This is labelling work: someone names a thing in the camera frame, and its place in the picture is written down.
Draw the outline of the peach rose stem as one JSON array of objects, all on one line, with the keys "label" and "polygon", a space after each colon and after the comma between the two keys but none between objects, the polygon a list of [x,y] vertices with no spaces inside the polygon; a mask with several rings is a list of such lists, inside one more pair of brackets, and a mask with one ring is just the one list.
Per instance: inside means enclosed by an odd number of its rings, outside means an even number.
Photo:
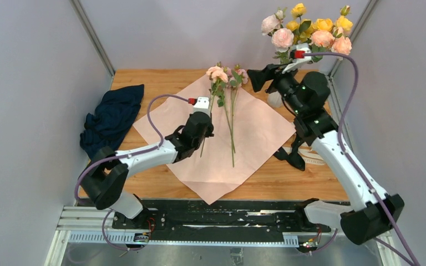
[{"label": "peach rose stem", "polygon": [[224,69],[219,66],[212,66],[208,68],[206,75],[211,81],[211,88],[209,89],[209,112],[211,112],[218,90],[222,90],[229,79]]}]

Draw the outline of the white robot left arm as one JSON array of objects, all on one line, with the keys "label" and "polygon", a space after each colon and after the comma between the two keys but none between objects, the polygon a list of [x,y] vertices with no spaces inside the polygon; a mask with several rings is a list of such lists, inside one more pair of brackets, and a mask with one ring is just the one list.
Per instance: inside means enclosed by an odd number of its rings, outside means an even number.
[{"label": "white robot left arm", "polygon": [[141,229],[148,221],[147,208],[136,195],[124,191],[127,178],[191,157],[206,138],[214,135],[213,130],[211,115],[195,111],[185,125],[179,126],[161,142],[127,151],[105,147],[83,172],[80,185],[96,209],[121,213],[128,224]]}]

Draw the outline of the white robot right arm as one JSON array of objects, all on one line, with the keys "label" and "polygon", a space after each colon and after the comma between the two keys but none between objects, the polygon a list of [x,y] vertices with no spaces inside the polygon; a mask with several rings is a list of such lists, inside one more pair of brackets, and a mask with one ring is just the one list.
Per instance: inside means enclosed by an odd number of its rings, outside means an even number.
[{"label": "white robot right arm", "polygon": [[300,203],[295,211],[295,225],[309,231],[315,225],[325,225],[341,230],[354,244],[361,245],[393,228],[403,208],[400,195],[389,195],[357,162],[355,155],[338,134],[338,125],[325,110],[330,95],[324,74],[311,71],[301,82],[295,79],[296,71],[282,73],[282,65],[269,64],[262,70],[248,70],[247,75],[255,92],[261,91],[265,82],[271,84],[267,93],[278,92],[281,99],[295,114],[293,121],[296,138],[292,150],[284,159],[293,167],[304,170],[305,163],[298,147],[306,143],[330,167],[344,188],[350,205],[326,203],[316,198]]}]

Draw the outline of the pink paper flower wrap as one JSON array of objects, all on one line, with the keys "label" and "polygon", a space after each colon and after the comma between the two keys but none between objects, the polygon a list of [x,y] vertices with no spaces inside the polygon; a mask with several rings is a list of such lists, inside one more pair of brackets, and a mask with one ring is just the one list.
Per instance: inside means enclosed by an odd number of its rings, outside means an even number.
[{"label": "pink paper flower wrap", "polygon": [[[197,98],[209,96],[210,81],[206,75],[182,89],[178,96]],[[184,125],[192,106],[167,98],[150,111],[151,119],[163,136]],[[212,204],[235,190],[256,172],[295,133],[294,126],[264,101],[240,89],[234,104],[233,132],[235,165],[232,165],[231,139],[224,108],[214,104],[212,124],[214,137],[203,142],[193,155],[168,165],[170,171],[207,204]],[[148,143],[160,137],[151,127],[147,116],[139,118],[133,127]]]}]

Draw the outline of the black printed ribbon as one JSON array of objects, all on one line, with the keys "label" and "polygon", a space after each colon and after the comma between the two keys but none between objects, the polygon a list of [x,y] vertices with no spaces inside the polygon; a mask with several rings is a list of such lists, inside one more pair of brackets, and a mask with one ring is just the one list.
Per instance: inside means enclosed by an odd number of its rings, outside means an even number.
[{"label": "black printed ribbon", "polygon": [[287,161],[294,168],[304,171],[306,168],[306,164],[304,159],[298,153],[298,149],[304,144],[304,139],[295,134],[295,139],[291,145],[291,151],[287,153],[283,147],[280,147],[273,156],[280,161]]}]

